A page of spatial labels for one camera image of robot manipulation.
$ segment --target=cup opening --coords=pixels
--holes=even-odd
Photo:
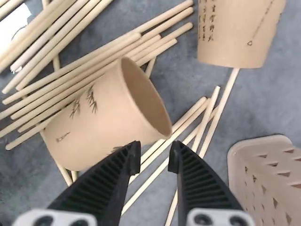
[[[152,82],[142,69],[127,57],[121,59],[121,70],[126,86],[140,112],[152,127],[165,137],[169,137],[172,133],[171,121]]]

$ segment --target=tipped-over paper cup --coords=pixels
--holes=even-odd
[[[132,141],[145,145],[171,133],[155,87],[124,57],[47,125],[45,141],[63,167],[82,170]]]
[[[262,67],[285,3],[199,0],[199,61],[233,68]]]

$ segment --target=beige plastic basket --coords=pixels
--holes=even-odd
[[[235,144],[229,187],[257,226],[301,226],[301,149],[275,135]]]

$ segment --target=black bamboo leaf print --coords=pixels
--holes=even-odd
[[[87,92],[87,98],[89,102],[89,107],[92,108],[92,113],[97,112],[97,102],[94,99],[94,91],[93,91],[93,86],[90,87],[90,89]]]
[[[56,141],[57,141],[58,143],[61,142],[61,141],[64,140],[65,137],[68,136],[69,134],[70,134],[70,132],[66,133],[65,135],[63,135],[63,136],[57,138]]]
[[[76,99],[76,100],[73,102],[73,107],[72,107],[72,111],[71,111],[71,114],[70,114],[70,118],[73,119],[75,113],[80,114],[79,98]]]

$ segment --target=gray carpet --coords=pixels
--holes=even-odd
[[[41,2],[25,2],[32,13],[29,20],[32,20],[41,11]],[[60,54],[62,66],[180,2],[182,0],[115,0]],[[301,104],[298,102],[301,97],[300,11],[301,1],[288,1],[264,67],[241,70],[234,85],[205,156],[225,182],[228,181],[227,152],[239,140],[280,133],[301,146]],[[177,27],[187,21],[196,25],[197,13]],[[179,38],[179,44],[159,56],[151,76],[172,122],[176,122],[201,96],[211,96],[216,85],[223,88],[229,77],[228,68],[198,62],[196,49],[197,29],[194,28]],[[49,65],[41,76],[51,71]],[[8,71],[0,76],[0,89],[12,76]],[[5,106],[0,105],[0,110],[4,109]],[[9,123],[9,119],[0,121],[0,128]],[[192,129],[189,128],[181,139]],[[0,140],[0,222],[4,226],[30,208],[46,207],[66,188],[39,135],[13,151],[5,150],[5,144],[16,136],[17,133],[11,133]],[[142,173],[129,187],[128,197],[167,155],[168,150]],[[175,189],[176,176],[165,170],[122,217],[120,225],[164,225]]]

